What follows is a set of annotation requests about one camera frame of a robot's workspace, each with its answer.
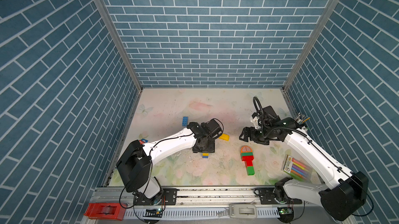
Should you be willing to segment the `long red lego brick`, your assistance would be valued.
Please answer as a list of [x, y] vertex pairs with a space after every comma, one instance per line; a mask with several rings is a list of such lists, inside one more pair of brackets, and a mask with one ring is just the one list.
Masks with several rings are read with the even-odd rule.
[[254, 156], [253, 155], [246, 155], [246, 156], [242, 156], [241, 157], [242, 161], [253, 161], [254, 160]]

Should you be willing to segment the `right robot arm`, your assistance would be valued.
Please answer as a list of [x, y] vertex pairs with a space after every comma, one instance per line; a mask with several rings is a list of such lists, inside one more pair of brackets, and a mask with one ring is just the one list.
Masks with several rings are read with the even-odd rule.
[[253, 126], [243, 128], [239, 139], [265, 146], [271, 141], [283, 142], [293, 148], [323, 181], [322, 184], [312, 184], [285, 177], [275, 183], [276, 201], [288, 203], [298, 199], [310, 202], [323, 207], [337, 221], [353, 216], [369, 199], [367, 176], [351, 171], [333, 158], [308, 135], [303, 123], [293, 118], [281, 119], [271, 106], [262, 107], [257, 97], [253, 98], [253, 103]]

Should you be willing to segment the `long blue lego brick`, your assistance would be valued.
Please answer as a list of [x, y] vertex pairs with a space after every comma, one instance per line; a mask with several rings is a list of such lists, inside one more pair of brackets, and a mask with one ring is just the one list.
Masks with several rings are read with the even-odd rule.
[[186, 127], [188, 125], [188, 120], [189, 118], [187, 116], [184, 116], [182, 119], [182, 126]]

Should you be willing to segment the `yellow rounded lego brick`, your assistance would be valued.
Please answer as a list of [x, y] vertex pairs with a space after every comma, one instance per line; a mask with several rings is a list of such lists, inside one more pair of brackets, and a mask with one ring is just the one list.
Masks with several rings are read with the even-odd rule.
[[227, 134], [222, 134], [219, 139], [224, 140], [224, 141], [229, 141], [230, 140], [230, 136]]

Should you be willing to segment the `small green lego brick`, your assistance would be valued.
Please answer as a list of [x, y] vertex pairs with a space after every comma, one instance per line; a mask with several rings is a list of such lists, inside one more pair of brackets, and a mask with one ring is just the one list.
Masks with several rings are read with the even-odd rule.
[[254, 170], [254, 167], [253, 167], [253, 166], [247, 166], [247, 167], [246, 167], [246, 171], [247, 171], [247, 175], [248, 175], [248, 176], [252, 176], [252, 175], [255, 174], [255, 170]]

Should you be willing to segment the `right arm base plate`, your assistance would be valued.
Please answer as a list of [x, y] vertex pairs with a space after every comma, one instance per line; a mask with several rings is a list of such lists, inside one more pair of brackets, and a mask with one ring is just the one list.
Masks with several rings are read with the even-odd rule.
[[303, 201], [299, 199], [288, 198], [286, 195], [283, 197], [277, 196], [275, 187], [260, 187], [253, 189], [254, 194], [260, 199], [262, 205], [271, 204], [302, 204]]

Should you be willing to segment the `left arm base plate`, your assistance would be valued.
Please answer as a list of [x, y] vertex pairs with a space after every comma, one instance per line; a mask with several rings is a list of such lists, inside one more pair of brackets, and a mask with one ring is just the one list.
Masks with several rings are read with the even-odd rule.
[[161, 189], [153, 198], [147, 198], [143, 193], [137, 192], [134, 205], [176, 205], [177, 192], [176, 188]]

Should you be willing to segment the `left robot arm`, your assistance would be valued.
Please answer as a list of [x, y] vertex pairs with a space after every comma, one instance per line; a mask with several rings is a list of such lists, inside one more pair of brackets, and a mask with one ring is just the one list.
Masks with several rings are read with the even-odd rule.
[[132, 141], [116, 163], [124, 190], [140, 192], [147, 199], [157, 198], [162, 187], [152, 176], [154, 166], [185, 149], [191, 149], [193, 153], [214, 153], [215, 140], [223, 131], [223, 124], [218, 119], [211, 119], [201, 124], [190, 122], [181, 131], [158, 141]]

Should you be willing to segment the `orange round lego piece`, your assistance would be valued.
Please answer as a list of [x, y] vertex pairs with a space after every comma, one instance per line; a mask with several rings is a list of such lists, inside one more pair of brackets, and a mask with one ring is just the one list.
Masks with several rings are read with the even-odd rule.
[[241, 147], [241, 154], [244, 154], [244, 153], [252, 153], [252, 148], [249, 147], [249, 146], [242, 146]]

